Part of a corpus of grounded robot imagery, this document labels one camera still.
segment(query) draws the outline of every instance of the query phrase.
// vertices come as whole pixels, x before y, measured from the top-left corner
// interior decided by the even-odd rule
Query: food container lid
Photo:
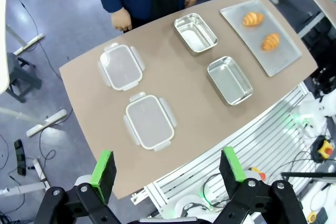
[[[131,98],[124,120],[134,141],[147,150],[158,151],[170,144],[176,119],[167,102],[144,92]]]
[[[142,79],[144,64],[134,47],[112,44],[100,56],[99,64],[106,81],[115,90],[128,90]]]

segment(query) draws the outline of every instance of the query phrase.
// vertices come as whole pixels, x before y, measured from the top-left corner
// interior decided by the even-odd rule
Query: metal tray
[[[252,86],[229,56],[224,56],[208,66],[212,84],[221,98],[230,105],[237,105],[252,95]]]
[[[244,2],[220,11],[269,76],[277,74],[301,57],[301,51],[260,0]],[[243,25],[243,19],[248,12],[262,13],[265,18],[256,27],[246,27]],[[272,33],[280,35],[280,45],[273,51],[263,51],[261,45],[266,36]]]
[[[174,22],[174,26],[192,54],[214,47],[217,37],[196,13],[190,13]]]

